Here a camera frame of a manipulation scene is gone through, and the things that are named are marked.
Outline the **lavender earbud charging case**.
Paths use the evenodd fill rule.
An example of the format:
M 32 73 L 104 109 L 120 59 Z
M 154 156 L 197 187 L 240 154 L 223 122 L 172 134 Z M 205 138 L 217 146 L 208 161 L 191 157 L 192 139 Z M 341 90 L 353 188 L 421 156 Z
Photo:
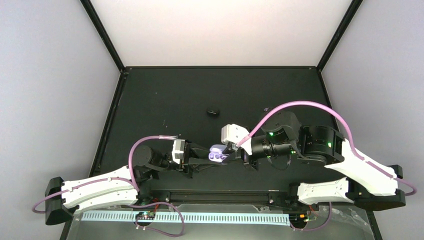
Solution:
M 214 144 L 209 148 L 208 159 L 212 162 L 226 164 L 225 159 L 229 156 L 224 154 L 223 151 L 226 149 L 226 145 Z

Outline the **black earbud charging case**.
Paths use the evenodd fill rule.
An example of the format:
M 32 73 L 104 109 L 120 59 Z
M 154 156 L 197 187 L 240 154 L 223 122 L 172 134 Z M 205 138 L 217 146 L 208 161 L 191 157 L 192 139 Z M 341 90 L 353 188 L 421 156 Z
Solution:
M 207 113 L 209 116 L 214 116 L 214 117 L 216 117 L 216 116 L 218 116 L 218 115 L 220 114 L 220 110 L 219 110 L 218 108 L 216 108 L 216 107 L 207 107 L 207 108 L 206 108 L 206 113 Z

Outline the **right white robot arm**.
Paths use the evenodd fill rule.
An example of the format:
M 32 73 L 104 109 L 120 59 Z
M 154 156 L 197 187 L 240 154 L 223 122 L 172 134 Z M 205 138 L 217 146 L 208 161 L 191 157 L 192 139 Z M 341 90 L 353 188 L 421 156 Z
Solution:
M 367 211 L 383 211 L 406 205 L 406 194 L 399 189 L 403 178 L 399 165 L 384 166 L 359 151 L 329 126 L 303 126 L 296 115 L 280 110 L 261 126 L 263 135 L 248 138 L 248 130 L 237 124 L 221 129 L 221 142 L 230 160 L 241 159 L 257 167 L 258 159 L 296 156 L 302 164 L 324 167 L 342 178 L 319 183 L 291 183 L 285 204 L 293 210 L 302 205 L 327 202 L 349 203 Z

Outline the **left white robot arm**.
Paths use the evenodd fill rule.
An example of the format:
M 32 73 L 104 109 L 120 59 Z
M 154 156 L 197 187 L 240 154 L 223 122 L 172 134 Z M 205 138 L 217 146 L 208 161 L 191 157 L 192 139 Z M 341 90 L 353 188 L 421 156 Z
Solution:
M 192 175 L 200 165 L 219 165 L 226 158 L 222 155 L 224 149 L 222 144 L 205 148 L 182 139 L 174 140 L 169 153 L 138 145 L 132 152 L 131 163 L 111 172 L 73 181 L 54 177 L 44 193 L 45 224 L 65 223 L 74 215 L 90 210 L 157 202 L 145 182 L 159 179 L 160 172 Z

